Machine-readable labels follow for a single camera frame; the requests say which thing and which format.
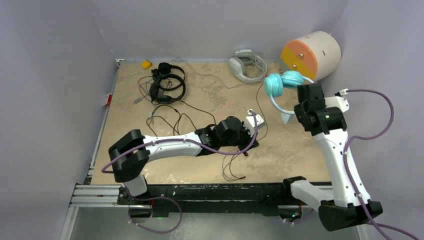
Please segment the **teal cat-ear headphones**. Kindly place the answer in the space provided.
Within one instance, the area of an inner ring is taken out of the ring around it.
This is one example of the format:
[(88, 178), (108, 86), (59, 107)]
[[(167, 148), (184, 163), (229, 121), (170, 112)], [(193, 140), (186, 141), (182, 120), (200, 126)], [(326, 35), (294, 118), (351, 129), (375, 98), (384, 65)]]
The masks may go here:
[(275, 98), (281, 97), (284, 89), (296, 89), (297, 86), (303, 85), (305, 82), (311, 84), (314, 83), (312, 79), (295, 70), (288, 70), (282, 74), (271, 73), (264, 79), (264, 91), (272, 105), (280, 112), (282, 121), (285, 125), (293, 119), (295, 112), (293, 110), (286, 110), (279, 106), (276, 103)]

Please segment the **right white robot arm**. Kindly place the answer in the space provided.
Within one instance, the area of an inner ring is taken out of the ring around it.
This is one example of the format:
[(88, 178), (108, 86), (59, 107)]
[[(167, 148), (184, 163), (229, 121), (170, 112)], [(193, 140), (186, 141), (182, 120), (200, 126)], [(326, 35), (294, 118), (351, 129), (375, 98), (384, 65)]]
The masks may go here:
[(302, 84), (296, 90), (295, 116), (319, 144), (333, 192), (325, 192), (296, 176), (283, 180), (282, 200), (288, 204), (300, 200), (312, 207), (330, 232), (362, 225), (381, 215), (382, 204), (373, 201), (365, 189), (348, 146), (344, 105), (331, 106), (319, 83)]

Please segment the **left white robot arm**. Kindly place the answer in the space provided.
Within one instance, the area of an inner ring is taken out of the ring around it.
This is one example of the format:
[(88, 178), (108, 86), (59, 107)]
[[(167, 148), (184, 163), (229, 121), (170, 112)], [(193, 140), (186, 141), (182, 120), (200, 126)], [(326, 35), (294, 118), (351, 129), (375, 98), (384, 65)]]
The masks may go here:
[(222, 147), (238, 147), (235, 154), (244, 154), (258, 146), (256, 137), (264, 125), (265, 120), (259, 114), (250, 113), (243, 121), (229, 116), (218, 124), (176, 136), (149, 136), (134, 129), (108, 149), (110, 163), (101, 171), (113, 174), (115, 182), (129, 190), (130, 199), (142, 205), (149, 199), (147, 181), (141, 175), (147, 163), (172, 157), (231, 155), (221, 151)]

